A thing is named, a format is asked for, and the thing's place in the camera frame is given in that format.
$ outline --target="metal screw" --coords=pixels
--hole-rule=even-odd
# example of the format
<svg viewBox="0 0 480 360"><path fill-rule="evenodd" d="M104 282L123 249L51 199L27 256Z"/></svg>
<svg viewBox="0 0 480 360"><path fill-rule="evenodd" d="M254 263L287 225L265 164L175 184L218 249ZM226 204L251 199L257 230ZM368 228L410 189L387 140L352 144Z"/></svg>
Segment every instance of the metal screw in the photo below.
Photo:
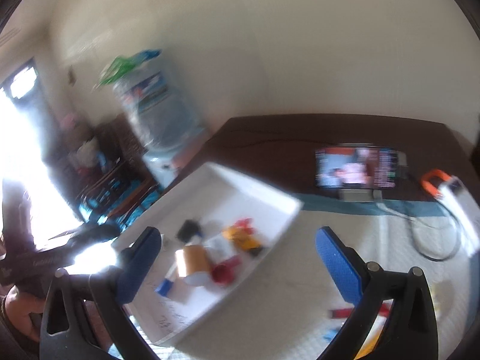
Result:
<svg viewBox="0 0 480 360"><path fill-rule="evenodd" d="M369 261L367 263L367 268L369 271L376 272L380 269L380 265L378 265L375 261Z"/></svg>
<svg viewBox="0 0 480 360"><path fill-rule="evenodd" d="M68 275L68 272L64 268L59 268L55 271L55 277L56 278L61 278L63 275Z"/></svg>
<svg viewBox="0 0 480 360"><path fill-rule="evenodd" d="M422 276L423 275L423 271L418 268L417 266L414 266L412 268L412 273L415 275L415 276Z"/></svg>

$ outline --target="blue gripper pad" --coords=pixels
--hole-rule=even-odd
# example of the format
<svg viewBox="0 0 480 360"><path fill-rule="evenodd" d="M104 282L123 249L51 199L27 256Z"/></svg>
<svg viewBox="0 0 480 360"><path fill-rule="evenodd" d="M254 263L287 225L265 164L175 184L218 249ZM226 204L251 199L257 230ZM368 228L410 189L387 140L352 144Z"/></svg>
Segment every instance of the blue gripper pad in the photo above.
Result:
<svg viewBox="0 0 480 360"><path fill-rule="evenodd" d="M160 232L152 227L150 229L153 230L142 240L141 245L135 250L131 260L118 276L115 299L119 305L127 304L134 300L137 291L162 248Z"/></svg>
<svg viewBox="0 0 480 360"><path fill-rule="evenodd" d="M317 231L315 246L343 300L356 306L362 298L362 280L324 227Z"/></svg>

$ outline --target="blue cap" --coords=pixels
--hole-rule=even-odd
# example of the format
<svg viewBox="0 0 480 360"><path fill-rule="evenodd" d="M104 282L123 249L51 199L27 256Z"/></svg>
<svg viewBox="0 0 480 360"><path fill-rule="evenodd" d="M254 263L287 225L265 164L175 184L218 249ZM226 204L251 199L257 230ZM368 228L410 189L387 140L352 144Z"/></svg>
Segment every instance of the blue cap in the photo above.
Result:
<svg viewBox="0 0 480 360"><path fill-rule="evenodd" d="M162 284L160 284L157 287L155 292L163 297L166 297L169 294L172 287L173 287L173 282L171 282L168 279L163 279Z"/></svg>

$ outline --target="ceiling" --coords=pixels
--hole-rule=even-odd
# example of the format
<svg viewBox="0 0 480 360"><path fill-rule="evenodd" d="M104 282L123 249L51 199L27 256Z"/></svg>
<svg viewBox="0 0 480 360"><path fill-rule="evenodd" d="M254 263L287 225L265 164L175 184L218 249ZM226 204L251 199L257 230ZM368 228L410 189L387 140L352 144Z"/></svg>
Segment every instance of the ceiling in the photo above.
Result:
<svg viewBox="0 0 480 360"><path fill-rule="evenodd" d="M0 33L0 63L23 44L46 33L57 0L22 0Z"/></svg>

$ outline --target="orange handle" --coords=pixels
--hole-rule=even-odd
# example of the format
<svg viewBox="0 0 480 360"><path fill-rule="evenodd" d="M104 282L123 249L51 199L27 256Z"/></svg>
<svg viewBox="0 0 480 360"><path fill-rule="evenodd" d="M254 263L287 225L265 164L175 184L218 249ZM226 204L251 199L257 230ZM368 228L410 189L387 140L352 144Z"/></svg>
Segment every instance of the orange handle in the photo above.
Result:
<svg viewBox="0 0 480 360"><path fill-rule="evenodd" d="M442 195L441 192L430 182L433 177L438 177L443 181L448 181L452 178L452 176L440 169L432 169L421 177L420 183L423 189L430 193L434 198L439 198Z"/></svg>

